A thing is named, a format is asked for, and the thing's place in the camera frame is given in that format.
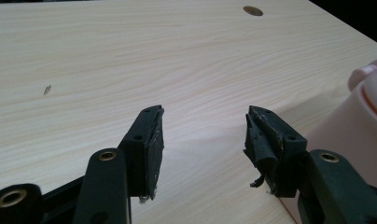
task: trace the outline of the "black bracket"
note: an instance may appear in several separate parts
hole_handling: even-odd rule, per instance
[[[377,223],[377,189],[365,183],[342,155],[306,151],[306,139],[272,111],[250,106],[244,153],[276,197],[300,191],[302,223]]]
[[[34,184],[1,189],[0,224],[132,223],[131,197],[155,197],[163,111],[142,110],[118,148],[95,152],[81,178],[45,195]]]

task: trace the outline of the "wooden table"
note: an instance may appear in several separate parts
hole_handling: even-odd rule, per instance
[[[84,175],[161,104],[158,194],[133,200],[133,223],[292,223],[266,185],[249,188],[244,114],[267,107],[306,134],[376,58],[375,42],[304,0],[0,5],[0,189]]]

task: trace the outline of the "mark on table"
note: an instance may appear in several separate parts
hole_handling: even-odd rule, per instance
[[[49,94],[49,91],[51,91],[51,85],[47,86],[46,89],[44,90],[43,95]]]

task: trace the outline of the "pink object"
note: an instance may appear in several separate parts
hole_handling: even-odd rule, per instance
[[[351,95],[307,134],[307,149],[327,149],[342,154],[368,184],[377,188],[377,60],[355,70],[348,86]],[[297,198],[281,200],[301,223]]]

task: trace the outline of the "small debris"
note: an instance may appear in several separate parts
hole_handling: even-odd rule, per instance
[[[47,86],[46,89],[44,90],[43,95],[49,94],[49,91],[51,91],[51,85]]]
[[[147,196],[139,196],[139,203],[140,204],[145,204],[149,198],[150,198],[149,195],[147,195]]]
[[[255,182],[250,184],[250,188],[258,188],[264,183],[264,175],[261,175]]]

